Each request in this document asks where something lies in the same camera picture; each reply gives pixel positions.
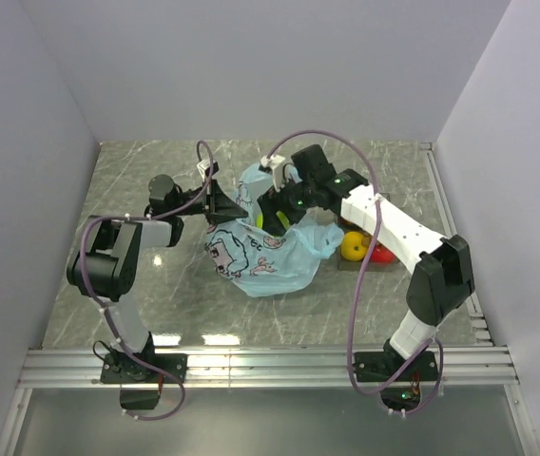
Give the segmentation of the green fake apple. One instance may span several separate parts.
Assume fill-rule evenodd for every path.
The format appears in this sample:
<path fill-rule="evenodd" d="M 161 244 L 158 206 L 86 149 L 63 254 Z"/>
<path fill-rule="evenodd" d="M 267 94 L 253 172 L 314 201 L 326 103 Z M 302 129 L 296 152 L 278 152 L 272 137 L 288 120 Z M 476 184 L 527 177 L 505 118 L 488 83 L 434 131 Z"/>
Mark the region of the green fake apple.
<path fill-rule="evenodd" d="M 258 213 L 255 226 L 271 236 L 280 237 L 290 228 L 290 222 L 281 211 L 278 211 L 268 221 L 264 220 L 263 213 Z"/>

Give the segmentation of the light blue plastic bag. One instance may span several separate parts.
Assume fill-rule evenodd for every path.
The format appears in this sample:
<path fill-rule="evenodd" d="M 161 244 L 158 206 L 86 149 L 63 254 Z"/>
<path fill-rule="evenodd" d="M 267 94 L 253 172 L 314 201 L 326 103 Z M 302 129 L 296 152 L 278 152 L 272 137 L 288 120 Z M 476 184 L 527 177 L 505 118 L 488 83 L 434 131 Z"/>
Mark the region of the light blue plastic bag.
<path fill-rule="evenodd" d="M 247 216 L 209 226 L 204 242 L 216 273 L 251 297 L 290 294 L 308 287 L 320 263 L 330 258 L 344 238 L 335 223 L 319 224 L 311 214 L 281 236 L 263 231 L 257 226 L 261 215 L 257 198 L 272 187 L 270 175 L 256 164 L 247 167 L 234 194 L 234 202 Z"/>

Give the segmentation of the yellow fake lemon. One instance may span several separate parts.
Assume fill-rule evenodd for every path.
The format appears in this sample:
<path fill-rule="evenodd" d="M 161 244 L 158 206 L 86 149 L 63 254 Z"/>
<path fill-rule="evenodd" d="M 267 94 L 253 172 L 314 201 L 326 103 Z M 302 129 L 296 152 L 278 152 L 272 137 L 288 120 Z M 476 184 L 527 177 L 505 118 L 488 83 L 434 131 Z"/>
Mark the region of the yellow fake lemon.
<path fill-rule="evenodd" d="M 361 261 L 367 254 L 370 238 L 358 231 L 349 231 L 340 244 L 340 255 L 348 261 Z"/>

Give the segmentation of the red fake tomato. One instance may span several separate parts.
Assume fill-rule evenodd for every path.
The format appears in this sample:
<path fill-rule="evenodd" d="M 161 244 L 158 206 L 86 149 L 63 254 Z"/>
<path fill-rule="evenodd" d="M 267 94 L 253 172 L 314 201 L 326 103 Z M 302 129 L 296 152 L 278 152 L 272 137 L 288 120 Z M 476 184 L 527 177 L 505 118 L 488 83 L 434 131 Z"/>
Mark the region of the red fake tomato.
<path fill-rule="evenodd" d="M 391 264 L 396 262 L 396 256 L 381 243 L 377 243 L 371 253 L 370 261 L 376 264 Z"/>

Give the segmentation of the dark red fake apple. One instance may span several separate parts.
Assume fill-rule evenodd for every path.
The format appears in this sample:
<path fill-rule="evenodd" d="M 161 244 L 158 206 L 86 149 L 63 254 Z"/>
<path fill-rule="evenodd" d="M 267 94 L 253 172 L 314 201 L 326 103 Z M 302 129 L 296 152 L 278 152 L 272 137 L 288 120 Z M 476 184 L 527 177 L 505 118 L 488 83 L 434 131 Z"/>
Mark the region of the dark red fake apple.
<path fill-rule="evenodd" d="M 351 229 L 352 227 L 354 227 L 354 224 L 348 221 L 346 218 L 338 217 L 337 221 L 338 221 L 338 224 L 342 227 L 347 227 L 348 229 Z"/>

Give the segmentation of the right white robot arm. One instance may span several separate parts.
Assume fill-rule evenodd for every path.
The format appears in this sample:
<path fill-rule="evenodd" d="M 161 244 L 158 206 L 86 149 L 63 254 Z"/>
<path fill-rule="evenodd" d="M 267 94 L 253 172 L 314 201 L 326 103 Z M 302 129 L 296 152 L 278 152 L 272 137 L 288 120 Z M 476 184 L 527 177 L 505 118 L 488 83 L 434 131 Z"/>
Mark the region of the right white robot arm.
<path fill-rule="evenodd" d="M 258 198 L 267 233 L 282 236 L 309 209 L 321 208 L 375 236 L 406 267 L 411 275 L 408 312 L 385 345 L 384 367 L 395 379 L 409 377 L 417 368 L 418 351 L 474 291 L 468 242 L 423 226 L 358 172 L 338 172 L 317 144 L 290 159 L 263 157 L 260 170 L 273 180 Z"/>

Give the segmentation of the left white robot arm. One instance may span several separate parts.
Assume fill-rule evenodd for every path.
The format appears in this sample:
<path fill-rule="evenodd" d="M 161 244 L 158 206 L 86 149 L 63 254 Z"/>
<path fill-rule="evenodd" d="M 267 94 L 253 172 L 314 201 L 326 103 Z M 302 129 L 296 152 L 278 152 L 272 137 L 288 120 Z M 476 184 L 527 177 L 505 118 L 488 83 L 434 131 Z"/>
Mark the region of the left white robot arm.
<path fill-rule="evenodd" d="M 195 190 L 182 190 L 167 175 L 148 185 L 142 217 L 92 216 L 80 235 L 80 247 L 67 264 L 67 281 L 97 303 L 114 341 L 107 347 L 105 368 L 143 383 L 158 375 L 179 378 L 162 364 L 151 332 L 134 303 L 134 285 L 142 250 L 175 246 L 183 233 L 183 216 L 202 215 L 211 225 L 243 219 L 247 212 L 227 197 L 208 176 Z"/>

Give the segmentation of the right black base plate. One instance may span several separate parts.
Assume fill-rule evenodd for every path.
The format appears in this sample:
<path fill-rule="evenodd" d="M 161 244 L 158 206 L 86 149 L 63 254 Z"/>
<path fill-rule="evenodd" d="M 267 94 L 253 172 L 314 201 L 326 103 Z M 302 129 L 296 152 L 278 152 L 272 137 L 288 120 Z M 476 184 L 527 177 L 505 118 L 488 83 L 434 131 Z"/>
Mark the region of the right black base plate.
<path fill-rule="evenodd" d="M 359 383 L 383 383 L 387 381 L 404 363 L 385 351 L 356 351 L 354 371 Z M 424 351 L 396 379 L 397 382 L 419 380 L 435 381 L 439 376 L 434 353 Z"/>

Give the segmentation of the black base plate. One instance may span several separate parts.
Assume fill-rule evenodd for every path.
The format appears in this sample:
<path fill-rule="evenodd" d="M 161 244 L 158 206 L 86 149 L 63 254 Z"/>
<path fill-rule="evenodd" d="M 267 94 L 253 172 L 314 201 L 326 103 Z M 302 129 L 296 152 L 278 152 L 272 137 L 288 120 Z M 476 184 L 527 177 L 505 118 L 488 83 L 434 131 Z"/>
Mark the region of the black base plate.
<path fill-rule="evenodd" d="M 185 353 L 169 353 L 146 355 L 144 362 L 157 369 L 166 371 L 180 381 L 185 378 L 187 355 Z M 105 356 L 101 370 L 102 384 L 151 384 L 157 383 L 160 373 L 141 363 L 133 361 L 125 353 L 116 351 Z"/>
<path fill-rule="evenodd" d="M 356 351 L 354 371 L 359 383 L 383 383 L 387 381 L 404 363 L 385 351 Z M 397 382 L 419 380 L 435 381 L 439 376 L 434 353 L 424 351 L 396 379 Z"/>

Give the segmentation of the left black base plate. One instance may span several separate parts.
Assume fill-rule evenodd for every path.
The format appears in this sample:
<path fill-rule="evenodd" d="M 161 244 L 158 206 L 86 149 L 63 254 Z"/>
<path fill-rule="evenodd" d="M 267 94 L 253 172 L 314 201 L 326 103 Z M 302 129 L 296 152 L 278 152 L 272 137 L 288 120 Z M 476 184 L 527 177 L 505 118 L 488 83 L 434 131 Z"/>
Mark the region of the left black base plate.
<path fill-rule="evenodd" d="M 187 355 L 185 353 L 169 353 L 146 355 L 144 362 L 157 369 L 166 371 L 180 381 L 185 378 Z M 160 373 L 141 363 L 133 361 L 125 353 L 116 351 L 105 356 L 101 370 L 102 384 L 151 384 L 157 383 Z"/>

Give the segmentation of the aluminium mounting rail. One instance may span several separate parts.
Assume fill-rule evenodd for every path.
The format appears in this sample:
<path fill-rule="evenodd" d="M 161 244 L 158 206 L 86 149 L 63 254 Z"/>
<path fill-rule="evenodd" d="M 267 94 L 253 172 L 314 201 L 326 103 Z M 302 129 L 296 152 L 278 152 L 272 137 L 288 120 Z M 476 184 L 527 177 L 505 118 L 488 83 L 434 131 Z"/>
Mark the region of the aluminium mounting rail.
<path fill-rule="evenodd" d="M 2 455 L 536 455 L 508 348 L 476 297 L 430 347 L 425 408 L 384 408 L 355 352 L 383 352 L 407 312 L 399 261 L 365 275 L 321 263 L 292 294 L 251 297 L 216 273 L 205 221 L 141 253 L 134 303 L 157 354 L 185 353 L 181 384 L 102 384 L 113 337 L 97 304 L 64 284 L 44 344 L 28 353 Z"/>

